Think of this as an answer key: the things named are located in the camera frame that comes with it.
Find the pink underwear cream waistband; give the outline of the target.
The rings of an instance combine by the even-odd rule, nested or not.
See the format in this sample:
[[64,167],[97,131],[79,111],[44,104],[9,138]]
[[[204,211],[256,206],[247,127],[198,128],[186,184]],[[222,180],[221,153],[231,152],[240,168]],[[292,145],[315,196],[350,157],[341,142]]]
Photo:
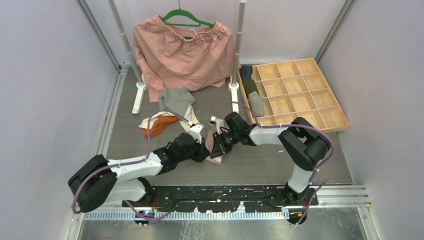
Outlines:
[[217,128],[215,126],[211,126],[208,130],[208,135],[207,135],[207,138],[205,140],[205,146],[206,146],[206,149],[209,151],[209,156],[207,156],[205,158],[205,160],[212,163],[212,164],[220,166],[223,157],[222,156],[217,156],[217,157],[214,157],[214,158],[211,157],[211,154],[212,154],[213,148],[214,148],[213,134],[216,133],[216,132],[217,132]]

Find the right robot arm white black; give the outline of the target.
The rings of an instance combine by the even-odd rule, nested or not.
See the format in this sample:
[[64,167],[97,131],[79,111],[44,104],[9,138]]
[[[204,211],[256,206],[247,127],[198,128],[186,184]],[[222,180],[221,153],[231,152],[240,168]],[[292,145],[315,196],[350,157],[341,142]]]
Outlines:
[[293,205],[305,199],[319,163],[327,161],[334,150],[331,138],[303,117],[279,125],[248,124],[239,113],[232,112],[224,119],[212,116],[210,124],[216,128],[211,158],[229,153],[238,143],[245,146],[283,146],[294,162],[283,196]]

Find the grey underwear cream waistband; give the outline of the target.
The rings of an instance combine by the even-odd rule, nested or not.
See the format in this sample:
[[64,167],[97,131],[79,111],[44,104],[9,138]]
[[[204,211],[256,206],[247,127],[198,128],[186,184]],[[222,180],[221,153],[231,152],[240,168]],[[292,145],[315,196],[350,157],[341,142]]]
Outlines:
[[196,99],[186,88],[164,87],[158,97],[159,109],[170,110],[184,117],[192,124],[199,123],[192,104]]
[[256,117],[265,116],[265,107],[263,103],[263,98],[259,95],[257,91],[253,91],[248,95],[249,104],[251,110],[254,112]]

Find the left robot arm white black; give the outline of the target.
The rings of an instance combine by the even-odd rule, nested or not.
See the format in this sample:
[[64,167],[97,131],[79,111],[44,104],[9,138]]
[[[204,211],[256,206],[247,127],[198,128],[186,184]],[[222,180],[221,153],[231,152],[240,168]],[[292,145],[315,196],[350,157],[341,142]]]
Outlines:
[[168,173],[186,160],[201,163],[209,155],[205,141],[188,133],[139,157],[112,160],[95,155],[68,180],[74,195],[72,210],[76,214],[88,213],[112,202],[147,207],[155,195],[147,177]]

